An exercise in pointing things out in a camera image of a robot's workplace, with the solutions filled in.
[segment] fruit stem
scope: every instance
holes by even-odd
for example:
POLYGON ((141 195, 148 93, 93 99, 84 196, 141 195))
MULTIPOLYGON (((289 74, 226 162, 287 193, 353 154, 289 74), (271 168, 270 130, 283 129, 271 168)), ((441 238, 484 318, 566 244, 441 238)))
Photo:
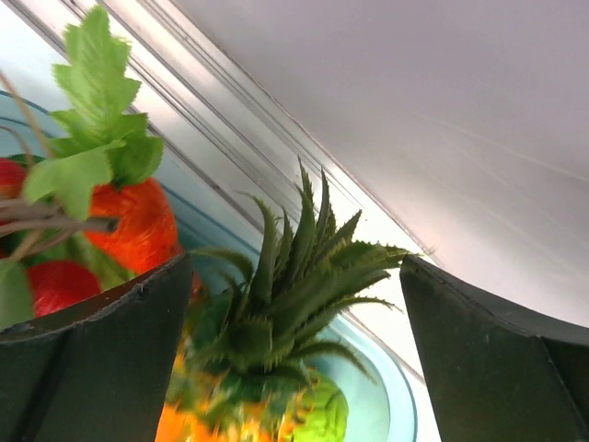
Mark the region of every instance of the fruit stem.
POLYGON ((31 244, 30 247, 22 250, 19 254, 17 254, 17 251, 15 250, 14 253, 12 254, 12 256, 10 257, 10 259, 12 259, 14 261, 18 261, 23 258, 27 258, 28 256, 36 255, 37 253, 42 253, 42 252, 50 249, 51 247, 54 247, 64 241, 68 240, 72 235, 74 235, 74 233, 75 233, 75 230, 62 230, 58 234, 43 241, 42 243, 31 244))
POLYGON ((47 155, 47 157, 48 158, 53 157, 53 152, 52 152, 51 147, 49 146, 49 141, 47 140, 47 137, 40 129, 39 125, 37 124, 37 120, 35 120, 35 117, 33 117, 33 114, 30 113, 29 107, 25 104, 23 99, 18 95, 17 90, 14 88, 12 83, 10 83, 8 78, 6 78, 6 76, 4 75, 2 70, 0 70, 0 83, 2 83, 4 85, 4 87, 6 88, 8 93, 12 96, 12 99, 20 107, 20 110, 22 111, 22 113, 25 115, 25 118, 29 122, 30 128, 32 129, 33 133, 39 139, 39 143, 40 143, 41 147, 43 148, 43 150, 45 151, 45 154, 47 155))
POLYGON ((22 198, 2 199, 0 195, 0 221, 37 219, 59 213, 59 207, 43 203, 27 204, 22 198))

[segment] white ceiling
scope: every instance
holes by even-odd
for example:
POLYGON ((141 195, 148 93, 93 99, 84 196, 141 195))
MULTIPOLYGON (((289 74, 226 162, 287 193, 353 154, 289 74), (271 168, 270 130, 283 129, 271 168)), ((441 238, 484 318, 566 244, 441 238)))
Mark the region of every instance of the white ceiling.
POLYGON ((589 323, 583 0, 182 0, 447 270, 589 323))

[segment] strawberry leaf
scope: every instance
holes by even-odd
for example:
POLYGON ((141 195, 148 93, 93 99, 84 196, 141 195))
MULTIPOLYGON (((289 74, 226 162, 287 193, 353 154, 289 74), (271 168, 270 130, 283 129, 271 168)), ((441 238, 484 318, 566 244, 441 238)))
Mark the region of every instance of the strawberry leaf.
MULTIPOLYGON (((23 231, 22 236, 26 235, 26 233, 27 231, 23 231)), ((48 250, 25 258, 23 262, 27 267, 30 267, 42 262, 59 260, 74 261, 86 267, 98 278, 103 292, 131 281, 136 276, 135 273, 122 268, 109 255, 90 244, 80 232, 48 250)))
POLYGON ((54 65, 53 74, 74 107, 52 112, 70 135, 52 140, 55 155, 71 157, 122 140, 123 149, 107 154, 112 181, 118 187, 145 181, 159 166, 164 142, 148 136, 146 114, 123 114, 141 85, 125 76, 131 46, 110 34, 102 6, 92 8, 80 26, 68 26, 64 40, 70 65, 54 65))
POLYGON ((33 318, 33 295, 25 266, 0 260, 0 330, 33 318))
POLYGON ((164 141, 145 135, 147 114, 122 115, 115 123, 113 136, 125 142, 123 149, 109 152, 117 186, 139 184, 153 175, 164 154, 164 141))
POLYGON ((32 204, 45 196, 55 196, 68 215, 84 221, 88 218, 94 187, 112 180, 107 151, 123 145, 123 141, 116 140, 71 157, 41 161, 25 180, 24 198, 32 204))
MULTIPOLYGON (((41 161, 45 159, 43 157, 39 157, 38 155, 31 155, 31 156, 32 156, 33 162, 35 164, 41 163, 41 161)), ((25 154, 12 155, 12 156, 8 157, 8 159, 14 161, 15 163, 19 164, 23 168, 25 168, 27 166, 27 156, 25 154)))
POLYGON ((70 65, 54 65, 53 75, 79 117, 67 125, 77 121, 87 137, 106 144, 141 85, 124 76, 131 46, 110 35, 109 16, 101 6, 92 8, 79 27, 69 26, 64 40, 70 65))

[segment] pineapple crown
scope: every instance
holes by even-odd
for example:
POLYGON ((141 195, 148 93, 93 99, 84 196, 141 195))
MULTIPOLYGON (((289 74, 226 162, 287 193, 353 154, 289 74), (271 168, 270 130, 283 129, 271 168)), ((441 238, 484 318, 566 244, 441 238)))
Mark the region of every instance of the pineapple crown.
POLYGON ((206 248, 194 253, 225 260, 239 277, 220 271, 227 289, 205 295, 189 312, 191 345, 188 353, 199 366, 219 366, 249 376, 310 385, 304 360, 332 354, 343 357, 366 375, 364 365, 346 345, 318 338, 346 308, 379 303, 358 297, 367 287, 390 276, 407 250, 353 240, 362 212, 340 228, 329 202, 329 185, 321 171, 322 201, 316 219, 310 178, 301 164, 299 188, 302 211, 293 230, 283 210, 278 219, 260 199, 252 197, 264 218, 258 266, 247 256, 227 249, 206 248))

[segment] red strawberry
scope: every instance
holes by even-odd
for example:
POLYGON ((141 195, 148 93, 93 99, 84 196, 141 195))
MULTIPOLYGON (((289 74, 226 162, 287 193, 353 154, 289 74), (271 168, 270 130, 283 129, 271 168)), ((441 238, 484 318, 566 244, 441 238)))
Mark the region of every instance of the red strawberry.
POLYGON ((17 198, 26 177, 27 170, 17 162, 0 158, 0 194, 7 198, 17 198))
POLYGON ((112 184, 96 187, 90 214, 120 219, 114 233, 84 233, 95 247, 126 269, 145 273, 179 253, 174 212, 153 178, 121 191, 112 184))
POLYGON ((98 295, 97 277, 73 261, 49 261, 28 270, 35 317, 49 315, 98 295))

